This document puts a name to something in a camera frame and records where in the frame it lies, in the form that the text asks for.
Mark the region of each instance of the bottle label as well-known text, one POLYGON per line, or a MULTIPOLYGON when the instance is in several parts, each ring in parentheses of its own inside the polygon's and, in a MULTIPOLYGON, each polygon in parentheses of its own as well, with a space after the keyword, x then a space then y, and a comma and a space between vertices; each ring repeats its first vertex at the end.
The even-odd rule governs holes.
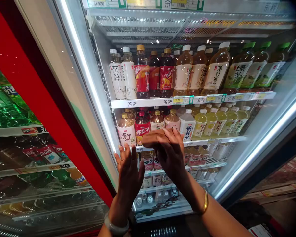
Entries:
POLYGON ((247 74, 252 62, 233 63, 224 84, 224 88, 240 88, 244 76, 247 74))
POLYGON ((194 64, 192 66, 188 88, 190 90, 198 90, 201 84, 202 71, 206 67, 205 64, 194 64))
POLYGON ((204 89, 218 90, 227 71, 229 62, 212 63, 208 66, 204 89))
POLYGON ((269 87, 276 74, 280 71, 285 62, 267 63, 259 75, 255 87, 269 87))
POLYGON ((182 64, 175 67, 175 90, 187 90, 188 81, 192 70, 192 64, 182 64))
POLYGON ((174 66, 160 67, 160 89, 170 90, 172 84, 174 66))
POLYGON ((122 78, 122 66, 120 63, 110 63, 111 78, 117 99, 126 99, 125 81, 122 78))
POLYGON ((133 62, 122 62, 122 77, 126 86, 126 98, 137 99, 135 67, 133 62))
POLYGON ((149 66, 148 65, 135 65, 135 77, 137 91, 149 91, 149 66))
POLYGON ((241 88, 252 88, 256 79, 262 72, 262 69, 265 67, 267 62, 255 62, 253 63, 247 71, 247 74, 244 76, 241 88))

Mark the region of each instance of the bottle cap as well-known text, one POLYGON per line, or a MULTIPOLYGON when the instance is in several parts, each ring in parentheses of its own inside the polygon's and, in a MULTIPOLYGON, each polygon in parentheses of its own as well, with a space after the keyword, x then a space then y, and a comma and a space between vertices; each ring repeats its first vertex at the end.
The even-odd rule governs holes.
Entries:
POLYGON ((219 45, 219 49, 220 48, 228 48, 229 47, 230 42, 223 42, 219 45))

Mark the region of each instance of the red label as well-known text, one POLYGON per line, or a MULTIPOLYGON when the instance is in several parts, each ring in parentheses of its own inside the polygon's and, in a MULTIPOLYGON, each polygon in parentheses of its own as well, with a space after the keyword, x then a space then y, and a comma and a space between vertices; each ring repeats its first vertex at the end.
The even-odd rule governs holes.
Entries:
POLYGON ((135 65, 135 77, 137 91, 149 91, 149 66, 148 65, 135 65))
POLYGON ((173 66, 160 67, 160 89, 170 90, 172 84, 173 66))

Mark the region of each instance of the red door frame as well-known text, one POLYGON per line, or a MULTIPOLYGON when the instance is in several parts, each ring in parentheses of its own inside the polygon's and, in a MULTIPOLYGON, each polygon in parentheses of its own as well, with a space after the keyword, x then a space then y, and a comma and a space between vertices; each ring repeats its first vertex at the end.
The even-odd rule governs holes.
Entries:
POLYGON ((14 1, 0 0, 0 70, 110 206, 116 192, 14 1))

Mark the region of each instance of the drink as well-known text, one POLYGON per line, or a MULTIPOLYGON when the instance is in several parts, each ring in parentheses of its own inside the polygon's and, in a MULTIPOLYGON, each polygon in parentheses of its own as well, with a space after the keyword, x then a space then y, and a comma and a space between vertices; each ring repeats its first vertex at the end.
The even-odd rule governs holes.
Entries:
POLYGON ((240 54, 238 54, 231 64, 224 88, 221 94, 236 94, 239 92, 240 85, 247 74, 249 67, 254 60, 253 47, 255 42, 250 42, 244 45, 240 54))
POLYGON ((126 88, 126 99, 137 99, 135 68, 129 47, 123 47, 123 59, 121 70, 126 88))
POLYGON ((117 130, 122 146, 125 143, 128 143, 130 147, 132 144, 136 146, 135 121, 129 119, 127 113, 122 113, 122 119, 117 125, 117 130))
POLYGON ((196 124, 195 119, 193 118, 191 113, 192 113, 192 110, 187 109, 185 114, 179 117, 181 121, 180 133, 184 134, 183 136, 184 142, 191 140, 191 137, 195 128, 195 124, 196 124))
POLYGON ((191 46, 189 44, 184 45, 182 54, 177 60, 177 64, 175 67, 176 78, 173 96, 187 95, 186 91, 193 64, 193 58, 189 53, 190 49, 191 46))
POLYGON ((193 66, 188 82, 187 95, 198 96, 199 94, 201 77, 207 62, 205 48, 206 46, 198 46, 197 52, 193 56, 193 66))
POLYGON ((218 52, 211 58, 201 96, 218 94, 220 83, 225 76, 230 61, 228 47, 229 42, 221 43, 218 52))
POLYGON ((267 49, 270 47, 270 45, 271 42, 263 43, 261 49, 255 53, 253 63, 247 71, 247 74, 245 75, 240 86, 240 93, 251 92, 254 83, 269 60, 267 49))
POLYGON ((122 65, 116 49, 110 49, 111 63, 109 64, 116 99, 126 99, 126 86, 122 77, 122 65))
POLYGON ((150 98, 149 65, 145 55, 145 47, 142 44, 137 45, 135 77, 136 77, 136 85, 137 85, 137 99, 150 98))

